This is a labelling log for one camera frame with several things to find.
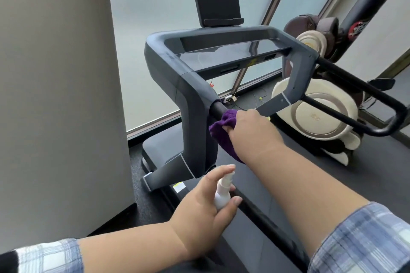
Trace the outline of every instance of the microfiber towel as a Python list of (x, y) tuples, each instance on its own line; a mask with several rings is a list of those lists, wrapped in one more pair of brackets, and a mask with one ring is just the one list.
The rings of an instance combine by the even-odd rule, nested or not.
[(225, 150), (230, 156), (232, 156), (238, 162), (241, 159), (237, 156), (235, 150), (233, 149), (232, 142), (230, 141), (228, 133), (222, 128), (223, 126), (230, 126), (235, 128), (236, 126), (236, 113), (238, 111), (235, 109), (229, 109), (222, 116), (220, 121), (215, 122), (213, 125), (209, 126), (209, 131), (211, 136), (217, 140), (218, 144)]

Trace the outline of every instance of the right hand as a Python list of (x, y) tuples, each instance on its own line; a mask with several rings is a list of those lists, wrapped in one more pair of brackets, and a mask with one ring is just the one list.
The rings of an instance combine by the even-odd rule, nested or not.
[(228, 133), (238, 157), (251, 164), (261, 153), (269, 153), (272, 149), (284, 146), (275, 126), (255, 109), (239, 110), (236, 114), (235, 129), (223, 126)]

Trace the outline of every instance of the left hand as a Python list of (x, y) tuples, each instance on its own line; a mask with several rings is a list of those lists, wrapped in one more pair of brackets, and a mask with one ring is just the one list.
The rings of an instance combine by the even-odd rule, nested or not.
[(235, 196), (217, 212), (214, 205), (217, 183), (235, 170), (234, 165), (222, 165), (208, 172), (178, 205), (168, 222), (187, 251), (187, 260), (211, 250), (225, 228), (235, 217), (242, 198)]

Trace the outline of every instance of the floor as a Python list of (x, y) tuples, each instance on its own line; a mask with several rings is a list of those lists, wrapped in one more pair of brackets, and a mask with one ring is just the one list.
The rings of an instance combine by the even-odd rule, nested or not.
[[(229, 107), (244, 110), (254, 108), (270, 99), (273, 87), (274, 82), (265, 84), (238, 97), (237, 102)], [(171, 211), (161, 196), (155, 192), (148, 194), (142, 187), (140, 179), (145, 173), (141, 167), (141, 151), (142, 145), (130, 148), (135, 200), (138, 205), (93, 234), (163, 222), (170, 218)], [(365, 136), (349, 167), (340, 166), (328, 157), (324, 158), (316, 159), (315, 163), (356, 192), (369, 200), (385, 204), (393, 213), (410, 222), (410, 149), (389, 136)]]

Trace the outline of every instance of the blue plaid sleeve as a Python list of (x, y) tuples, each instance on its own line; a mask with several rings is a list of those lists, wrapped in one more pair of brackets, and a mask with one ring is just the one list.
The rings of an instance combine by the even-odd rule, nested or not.
[(77, 240), (66, 239), (16, 249), (19, 273), (83, 273)]
[(410, 225), (387, 207), (369, 203), (323, 241), (309, 273), (394, 273), (410, 261)]

